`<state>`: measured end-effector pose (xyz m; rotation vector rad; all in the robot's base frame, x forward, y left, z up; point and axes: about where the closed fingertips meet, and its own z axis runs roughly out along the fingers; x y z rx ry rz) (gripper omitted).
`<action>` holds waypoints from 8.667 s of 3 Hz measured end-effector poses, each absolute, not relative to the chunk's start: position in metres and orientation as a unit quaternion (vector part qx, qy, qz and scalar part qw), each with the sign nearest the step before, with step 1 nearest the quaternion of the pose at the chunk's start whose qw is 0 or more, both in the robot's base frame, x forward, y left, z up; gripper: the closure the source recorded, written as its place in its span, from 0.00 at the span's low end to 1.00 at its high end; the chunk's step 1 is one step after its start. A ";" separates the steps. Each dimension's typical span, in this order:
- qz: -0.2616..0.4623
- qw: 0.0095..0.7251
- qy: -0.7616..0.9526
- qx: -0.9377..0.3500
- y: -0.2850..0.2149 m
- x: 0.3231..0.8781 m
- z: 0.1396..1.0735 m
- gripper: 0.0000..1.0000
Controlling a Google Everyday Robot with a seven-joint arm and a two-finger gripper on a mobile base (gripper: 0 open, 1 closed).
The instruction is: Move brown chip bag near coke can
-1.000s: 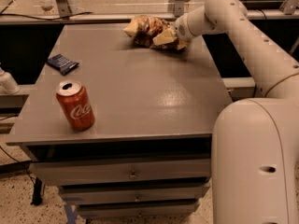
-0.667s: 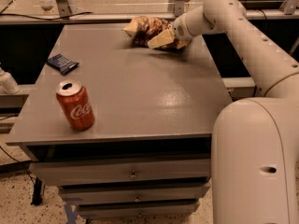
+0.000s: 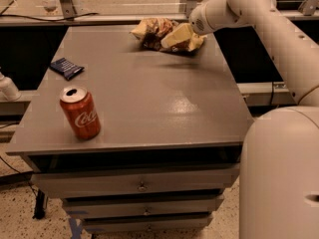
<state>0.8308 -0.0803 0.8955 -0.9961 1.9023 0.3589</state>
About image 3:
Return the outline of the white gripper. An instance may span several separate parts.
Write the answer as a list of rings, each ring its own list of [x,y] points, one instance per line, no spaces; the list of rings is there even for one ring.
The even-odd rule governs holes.
[[[221,7],[214,0],[197,6],[189,15],[190,24],[179,24],[160,41],[161,45],[167,49],[190,39],[188,50],[192,52],[199,49],[205,39],[204,36],[200,35],[212,33],[220,27],[220,14]]]

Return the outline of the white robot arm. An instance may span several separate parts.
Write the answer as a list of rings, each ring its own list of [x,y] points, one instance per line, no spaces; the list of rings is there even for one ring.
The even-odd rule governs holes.
[[[189,23],[205,35],[251,26],[295,102],[248,130],[239,175],[239,239],[319,239],[319,46],[276,0],[210,0]]]

